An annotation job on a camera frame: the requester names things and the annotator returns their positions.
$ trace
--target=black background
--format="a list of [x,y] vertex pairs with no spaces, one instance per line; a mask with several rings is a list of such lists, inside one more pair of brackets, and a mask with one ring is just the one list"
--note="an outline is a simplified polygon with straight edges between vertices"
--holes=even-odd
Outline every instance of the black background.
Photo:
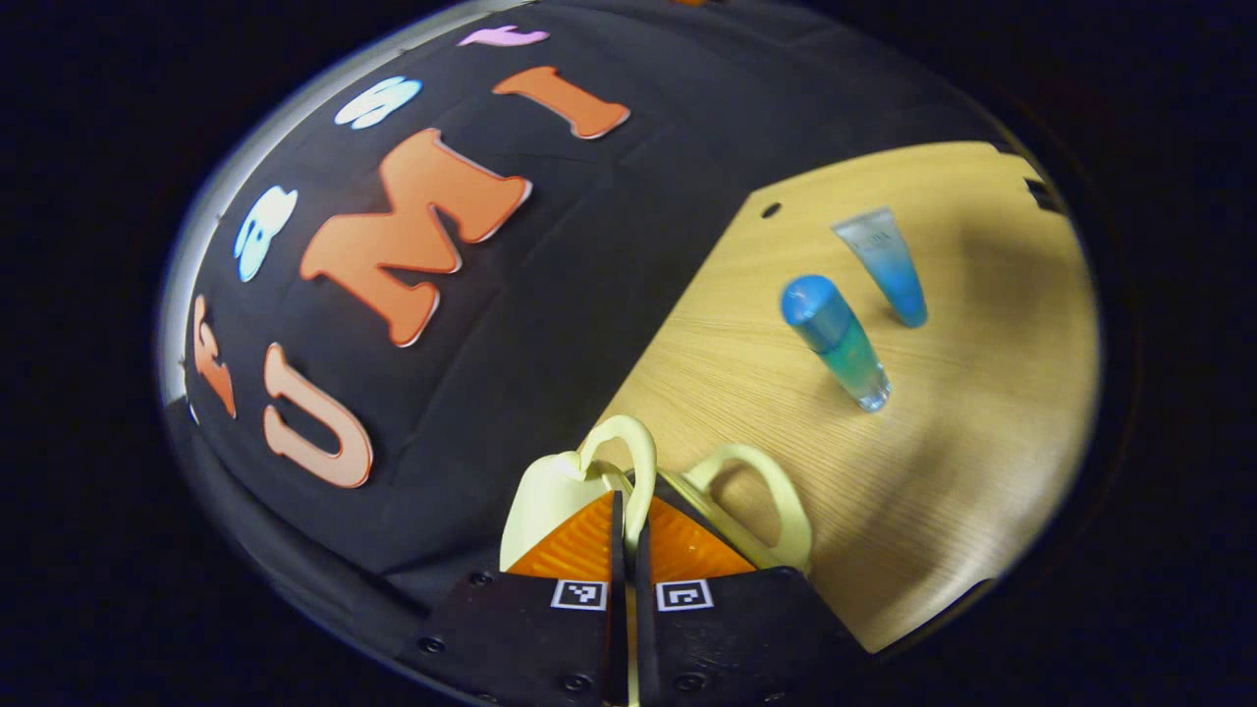
[[[214,535],[166,450],[150,352],[167,248],[209,171],[307,79],[431,9],[124,1],[6,19],[5,400],[9,447],[34,452],[8,469],[6,697],[439,703],[305,621]],[[1070,554],[851,702],[1251,703],[1251,18],[1081,0],[831,11],[1068,147],[1117,226],[1141,342],[1121,470]]]

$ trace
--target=blue gradient tube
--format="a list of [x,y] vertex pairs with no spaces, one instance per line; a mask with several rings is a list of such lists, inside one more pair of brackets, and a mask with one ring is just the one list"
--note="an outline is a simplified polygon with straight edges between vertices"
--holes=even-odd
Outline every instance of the blue gradient tube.
[[782,293],[782,317],[825,361],[838,384],[867,411],[890,398],[890,381],[869,336],[838,288],[821,276],[803,276]]
[[860,258],[882,294],[906,326],[925,323],[925,293],[916,277],[916,267],[908,253],[908,244],[895,226],[889,208],[861,214],[833,224],[833,233]]

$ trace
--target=orange letter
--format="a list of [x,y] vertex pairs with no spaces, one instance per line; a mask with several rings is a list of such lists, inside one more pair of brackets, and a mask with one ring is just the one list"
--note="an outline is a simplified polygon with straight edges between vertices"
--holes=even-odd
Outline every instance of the orange letter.
[[197,294],[192,304],[192,361],[196,372],[205,376],[214,392],[219,394],[228,414],[235,419],[235,394],[231,392],[231,372],[226,364],[219,364],[219,342],[214,338],[210,325],[205,323],[205,296]]
[[607,103],[558,78],[554,67],[519,72],[493,88],[494,93],[519,93],[532,98],[572,123],[572,135],[595,140],[628,120],[628,108]]
[[290,369],[278,343],[266,348],[261,377],[272,398],[292,400],[341,440],[339,452],[328,454],[285,425],[274,405],[266,405],[261,414],[261,431],[270,450],[288,457],[333,486],[356,488],[366,483],[371,473],[371,438],[353,413]]
[[391,214],[332,216],[314,234],[300,273],[337,282],[388,322],[397,346],[415,343],[436,311],[440,293],[430,282],[406,287],[381,268],[453,273],[461,265],[436,206],[459,224],[466,243],[497,231],[528,199],[524,177],[500,177],[441,143],[427,128],[406,138],[380,162]]

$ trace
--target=blue cap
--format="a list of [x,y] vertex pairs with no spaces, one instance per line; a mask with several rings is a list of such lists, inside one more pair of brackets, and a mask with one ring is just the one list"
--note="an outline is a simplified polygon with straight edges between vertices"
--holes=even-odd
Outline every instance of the blue cap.
[[838,288],[821,276],[803,276],[786,287],[782,317],[817,353],[833,348],[855,320]]

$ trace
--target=wood grain surface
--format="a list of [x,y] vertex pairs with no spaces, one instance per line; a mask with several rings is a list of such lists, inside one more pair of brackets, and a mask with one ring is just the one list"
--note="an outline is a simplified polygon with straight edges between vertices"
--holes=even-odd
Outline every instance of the wood grain surface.
[[[1040,209],[1021,157],[985,143],[914,146],[831,165],[748,198],[602,419],[641,419],[662,468],[727,442],[768,452],[815,535],[812,581],[869,650],[998,576],[1068,491],[1100,386],[1097,309],[1068,221]],[[772,204],[778,210],[764,218]],[[890,206],[929,322],[895,317],[830,226]],[[867,414],[783,322],[801,274],[831,278],[892,392]],[[631,465],[617,444],[600,457]],[[752,473],[716,498],[772,542]]]

